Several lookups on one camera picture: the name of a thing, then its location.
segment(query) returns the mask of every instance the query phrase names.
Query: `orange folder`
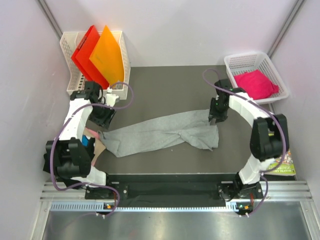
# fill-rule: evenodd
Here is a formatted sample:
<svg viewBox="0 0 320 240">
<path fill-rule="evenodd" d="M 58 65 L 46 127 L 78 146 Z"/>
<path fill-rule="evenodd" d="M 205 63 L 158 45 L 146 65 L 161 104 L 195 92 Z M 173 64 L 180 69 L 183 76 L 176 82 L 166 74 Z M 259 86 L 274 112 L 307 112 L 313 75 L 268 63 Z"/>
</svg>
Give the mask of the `orange folder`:
<svg viewBox="0 0 320 240">
<path fill-rule="evenodd" d="M 108 81 L 90 61 L 90 55 L 99 38 L 100 35 L 96 27 L 92 25 L 76 47 L 71 59 L 88 81 L 94 81 L 100 84 L 103 89 L 107 89 L 109 87 Z"/>
<path fill-rule="evenodd" d="M 90 61 L 104 76 L 110 85 L 125 79 L 121 49 L 107 26 L 91 53 Z"/>
</svg>

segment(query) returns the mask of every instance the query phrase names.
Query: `folded cloth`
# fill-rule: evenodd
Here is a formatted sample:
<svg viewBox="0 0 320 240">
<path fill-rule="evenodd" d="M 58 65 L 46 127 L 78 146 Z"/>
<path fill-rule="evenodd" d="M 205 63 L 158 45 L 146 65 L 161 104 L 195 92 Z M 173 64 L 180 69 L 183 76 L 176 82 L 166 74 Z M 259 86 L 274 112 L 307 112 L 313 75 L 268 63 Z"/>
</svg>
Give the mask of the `folded cloth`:
<svg viewBox="0 0 320 240">
<path fill-rule="evenodd" d="M 198 149 L 218 147 L 216 125 L 208 122 L 209 110 L 162 116 L 109 132 L 100 140 L 116 157 L 169 148 L 187 142 Z"/>
<path fill-rule="evenodd" d="M 254 100 L 266 99 L 272 94 L 279 92 L 279 87 L 273 84 L 258 69 L 252 72 L 245 72 L 240 75 L 234 76 L 235 82 L 239 88 L 243 88 L 249 97 Z"/>
</svg>

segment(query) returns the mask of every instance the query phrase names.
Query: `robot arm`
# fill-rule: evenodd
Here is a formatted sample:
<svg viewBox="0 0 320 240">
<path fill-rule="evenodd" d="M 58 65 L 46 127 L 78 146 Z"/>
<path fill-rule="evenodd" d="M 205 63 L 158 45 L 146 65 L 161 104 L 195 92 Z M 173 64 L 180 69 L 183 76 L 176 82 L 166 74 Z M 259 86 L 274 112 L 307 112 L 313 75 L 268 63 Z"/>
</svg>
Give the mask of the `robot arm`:
<svg viewBox="0 0 320 240">
<path fill-rule="evenodd" d="M 98 83 L 90 81 L 85 83 L 84 90 L 74 91 L 70 96 L 70 107 L 64 122 L 70 117 L 71 121 L 59 137 L 53 159 L 54 175 L 60 178 L 67 187 L 78 182 L 107 185 L 108 175 L 91 166 L 91 161 L 95 156 L 95 139 L 83 136 L 83 132 L 88 119 L 98 126 L 108 128 L 116 111 L 100 106 L 88 106 L 81 109 L 76 115 L 72 115 L 83 105 L 102 104 L 103 98 L 105 99 L 104 104 L 113 107 L 119 96 L 109 91 L 105 97 L 99 97 L 100 90 L 101 86 Z M 53 141 L 48 141 L 45 146 L 43 170 L 48 173 L 50 173 L 52 144 Z"/>
<path fill-rule="evenodd" d="M 260 172 L 267 170 L 268 166 L 275 161 L 275 158 L 281 156 L 283 144 L 279 129 L 275 126 L 274 121 L 265 112 L 248 102 L 251 99 L 242 88 L 232 88 L 228 79 L 219 80 L 215 85 L 247 99 L 244 100 L 217 89 L 217 97 L 211 99 L 209 113 L 209 121 L 216 119 L 216 123 L 219 123 L 228 118 L 227 112 L 231 108 L 238 112 L 252 127 L 250 139 L 251 155 L 233 181 L 233 191 L 239 197 L 244 197 L 254 191 L 257 184 L 259 184 Z M 288 151 L 287 119 L 283 114 L 278 114 L 274 117 L 284 132 L 286 151 Z M 274 135 L 269 136 L 269 132 L 274 132 Z"/>
</svg>

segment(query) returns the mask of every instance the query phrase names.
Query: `green book cover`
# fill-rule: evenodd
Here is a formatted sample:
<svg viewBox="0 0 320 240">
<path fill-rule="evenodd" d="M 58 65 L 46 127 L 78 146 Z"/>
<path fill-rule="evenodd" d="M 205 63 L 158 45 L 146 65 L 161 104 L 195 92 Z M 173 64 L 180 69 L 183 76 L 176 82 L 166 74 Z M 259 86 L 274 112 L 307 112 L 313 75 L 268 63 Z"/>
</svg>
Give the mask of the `green book cover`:
<svg viewBox="0 0 320 240">
<path fill-rule="evenodd" d="M 270 164 L 270 166 L 267 169 L 274 168 L 281 160 L 281 157 L 278 157 L 275 159 L 275 162 Z M 266 174 L 270 175 L 282 175 L 282 176 L 294 176 L 296 175 L 296 170 L 294 166 L 294 162 L 291 157 L 290 150 L 285 154 L 283 163 L 280 167 L 278 167 L 276 170 L 273 170 L 271 172 L 268 172 Z"/>
</svg>

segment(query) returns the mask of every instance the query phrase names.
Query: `gray towel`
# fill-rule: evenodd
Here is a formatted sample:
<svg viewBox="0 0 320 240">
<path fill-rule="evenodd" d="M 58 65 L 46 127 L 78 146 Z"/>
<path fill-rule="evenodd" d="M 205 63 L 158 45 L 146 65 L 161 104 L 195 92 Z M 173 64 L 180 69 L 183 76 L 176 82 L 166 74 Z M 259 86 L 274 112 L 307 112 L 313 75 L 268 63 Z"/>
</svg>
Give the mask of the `gray towel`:
<svg viewBox="0 0 320 240">
<path fill-rule="evenodd" d="M 106 149 L 116 157 L 169 148 L 183 142 L 198 149 L 218 147 L 216 125 L 208 122 L 209 110 L 162 116 L 117 130 L 100 133 Z"/>
</svg>

